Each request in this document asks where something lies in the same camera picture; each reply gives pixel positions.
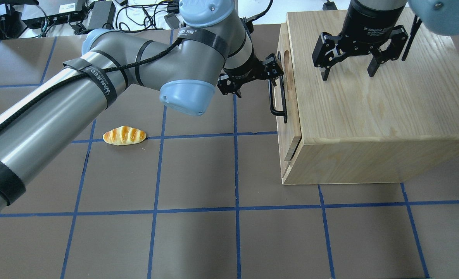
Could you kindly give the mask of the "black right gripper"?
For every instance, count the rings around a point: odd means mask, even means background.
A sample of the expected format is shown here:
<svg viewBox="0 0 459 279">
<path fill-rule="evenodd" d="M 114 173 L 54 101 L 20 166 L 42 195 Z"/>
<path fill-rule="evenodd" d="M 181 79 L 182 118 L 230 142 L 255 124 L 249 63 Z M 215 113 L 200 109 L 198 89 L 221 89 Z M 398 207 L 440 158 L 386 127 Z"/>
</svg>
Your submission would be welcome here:
<svg viewBox="0 0 459 279">
<path fill-rule="evenodd" d="M 400 57 L 408 34 L 397 21 L 403 8 L 378 10 L 348 8 L 340 33 L 320 33 L 312 53 L 313 65 L 320 68 L 326 81 L 331 67 L 348 57 L 372 54 L 369 77 L 375 76 L 380 65 Z"/>
</svg>

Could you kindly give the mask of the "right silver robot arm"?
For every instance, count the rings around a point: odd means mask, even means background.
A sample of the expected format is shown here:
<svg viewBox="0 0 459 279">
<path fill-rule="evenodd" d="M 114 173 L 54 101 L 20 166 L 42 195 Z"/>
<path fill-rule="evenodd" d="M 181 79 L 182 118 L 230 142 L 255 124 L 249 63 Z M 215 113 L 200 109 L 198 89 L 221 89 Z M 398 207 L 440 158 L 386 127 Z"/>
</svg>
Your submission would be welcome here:
<svg viewBox="0 0 459 279">
<path fill-rule="evenodd" d="M 352 0 L 341 32 L 322 32 L 312 53 L 322 79 L 346 58 L 372 55 L 368 75 L 389 60 L 406 60 L 421 25 L 443 36 L 459 34 L 459 0 Z"/>
</svg>

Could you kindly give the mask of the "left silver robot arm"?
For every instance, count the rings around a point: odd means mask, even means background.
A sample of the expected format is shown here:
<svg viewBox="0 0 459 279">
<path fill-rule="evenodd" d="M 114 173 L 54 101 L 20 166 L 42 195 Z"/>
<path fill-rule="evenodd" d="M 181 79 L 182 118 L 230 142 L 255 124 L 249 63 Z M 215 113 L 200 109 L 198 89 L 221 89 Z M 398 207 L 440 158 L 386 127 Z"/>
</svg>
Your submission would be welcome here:
<svg viewBox="0 0 459 279">
<path fill-rule="evenodd" d="M 0 114 L 0 212 L 132 84 L 160 92 L 160 102 L 190 116 L 206 112 L 216 90 L 240 96 L 251 81 L 284 74 L 275 54 L 260 60 L 251 21 L 233 0 L 181 0 L 171 45 L 108 29 L 88 33 L 82 55 Z"/>
</svg>

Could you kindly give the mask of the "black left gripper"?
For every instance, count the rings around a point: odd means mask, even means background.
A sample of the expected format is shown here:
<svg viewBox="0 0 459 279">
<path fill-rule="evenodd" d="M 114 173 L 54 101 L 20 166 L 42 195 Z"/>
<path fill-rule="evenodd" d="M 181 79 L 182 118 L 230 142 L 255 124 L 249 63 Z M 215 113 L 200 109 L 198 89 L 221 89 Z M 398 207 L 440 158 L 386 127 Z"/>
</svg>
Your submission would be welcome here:
<svg viewBox="0 0 459 279">
<path fill-rule="evenodd" d="M 224 68 L 223 71 L 225 74 L 218 77 L 217 88 L 222 95 L 231 93 L 237 97 L 242 96 L 240 88 L 243 84 L 256 80 L 275 80 L 284 75 L 281 62 L 275 53 L 271 53 L 262 61 L 252 52 L 241 66 L 233 69 Z"/>
</svg>

